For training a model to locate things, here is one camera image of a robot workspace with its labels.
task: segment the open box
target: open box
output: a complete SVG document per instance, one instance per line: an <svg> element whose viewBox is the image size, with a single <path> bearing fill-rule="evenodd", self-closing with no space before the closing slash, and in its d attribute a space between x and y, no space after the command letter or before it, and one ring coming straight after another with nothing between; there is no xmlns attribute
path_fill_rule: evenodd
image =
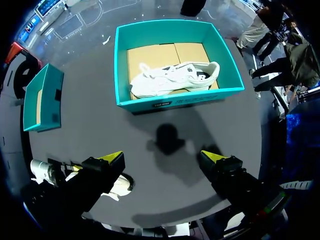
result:
<svg viewBox="0 0 320 240"><path fill-rule="evenodd" d="M220 73L210 90L178 90L164 96L135 98L130 81L140 63L151 68L182 62L217 62ZM208 22L167 19L119 26L114 49L116 104L132 113L223 99L245 89L236 63L216 28Z"/></svg>
<svg viewBox="0 0 320 240"><path fill-rule="evenodd" d="M61 89L64 73L47 64L25 90L23 130L44 131L61 126Z"/></svg>

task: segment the floor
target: floor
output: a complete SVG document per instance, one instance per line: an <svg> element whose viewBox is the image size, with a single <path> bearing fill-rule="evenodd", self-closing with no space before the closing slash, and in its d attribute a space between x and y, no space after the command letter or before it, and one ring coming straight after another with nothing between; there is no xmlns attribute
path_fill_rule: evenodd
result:
<svg viewBox="0 0 320 240"><path fill-rule="evenodd" d="M81 55L97 50L98 46L105 45L112 51L116 27L120 25L153 19L198 20L213 23L224 38L230 38L240 36L253 21L253 15L248 14L250 10L240 0L207 0L197 17L181 16L182 3L183 0L83 0L65 11L46 34L39 37L31 35L26 46L44 64L65 68ZM265 64L283 54L282 48L277 47ZM106 62L113 61L111 55ZM243 58L248 69L259 65L249 47L243 52ZM253 80L253 84L259 84L259 80ZM277 135L273 126L279 113L272 104L274 96L270 92L261 95L262 98L257 100L262 132L259 177L264 178L270 172L269 158Z"/></svg>

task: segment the white cylinder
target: white cylinder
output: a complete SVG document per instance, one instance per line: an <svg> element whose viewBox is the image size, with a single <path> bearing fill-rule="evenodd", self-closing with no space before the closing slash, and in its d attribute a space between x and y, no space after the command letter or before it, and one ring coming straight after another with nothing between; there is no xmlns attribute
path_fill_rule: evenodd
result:
<svg viewBox="0 0 320 240"><path fill-rule="evenodd" d="M30 163L30 168L37 179L47 180L49 183L54 184L52 181L52 164L33 159Z"/></svg>

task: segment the person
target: person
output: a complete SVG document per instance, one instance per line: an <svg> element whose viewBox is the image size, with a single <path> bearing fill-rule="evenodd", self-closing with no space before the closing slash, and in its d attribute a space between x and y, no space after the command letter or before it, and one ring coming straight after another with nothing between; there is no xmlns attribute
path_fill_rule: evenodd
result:
<svg viewBox="0 0 320 240"><path fill-rule="evenodd" d="M261 38L257 44L252 48L253 54L258 55L260 49L268 43L265 50L258 56L260 61L264 61L267 56L271 54L271 52L275 49L275 47L280 42L284 42L288 35L292 32L294 28L297 27L297 24L293 18L289 17L285 19L280 28L275 31L269 31L263 38Z"/></svg>
<svg viewBox="0 0 320 240"><path fill-rule="evenodd" d="M284 12L283 5L273 1L257 10L257 16L251 26L238 39L233 38L239 51L241 52L248 43L256 42L268 32L268 29L270 31L277 30L281 25Z"/></svg>
<svg viewBox="0 0 320 240"><path fill-rule="evenodd" d="M184 0L180 14L187 17L197 16L204 8L207 0Z"/></svg>
<svg viewBox="0 0 320 240"><path fill-rule="evenodd" d="M260 92L269 91L272 87L293 85L294 95L298 86L312 87L319 81L319 61L311 44L296 33L291 33L284 47L286 57L278 58L269 65L258 70L250 69L252 78L270 73L281 73L271 80L254 88L257 98Z"/></svg>

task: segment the black pants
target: black pants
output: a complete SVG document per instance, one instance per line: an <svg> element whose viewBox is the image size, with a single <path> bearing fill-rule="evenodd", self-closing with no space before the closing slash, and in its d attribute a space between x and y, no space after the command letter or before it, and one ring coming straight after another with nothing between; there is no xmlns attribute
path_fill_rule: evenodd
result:
<svg viewBox="0 0 320 240"><path fill-rule="evenodd" d="M252 74L253 78L270 73L281 73L271 80L265 81L254 88L256 92L269 91L272 87L288 86L293 84L290 61L286 57L278 58L267 66L259 68Z"/></svg>
<svg viewBox="0 0 320 240"><path fill-rule="evenodd" d="M279 40L275 35L268 32L266 35L264 35L263 38L260 39L260 41L257 42L257 44L253 47L253 52L258 53L259 50L266 44L269 43L265 50L261 53L259 56L261 61L264 61L267 56L271 54L271 52L275 49L275 47L278 45Z"/></svg>
<svg viewBox="0 0 320 240"><path fill-rule="evenodd" d="M197 16L204 8L206 0L184 0L181 14L188 17Z"/></svg>

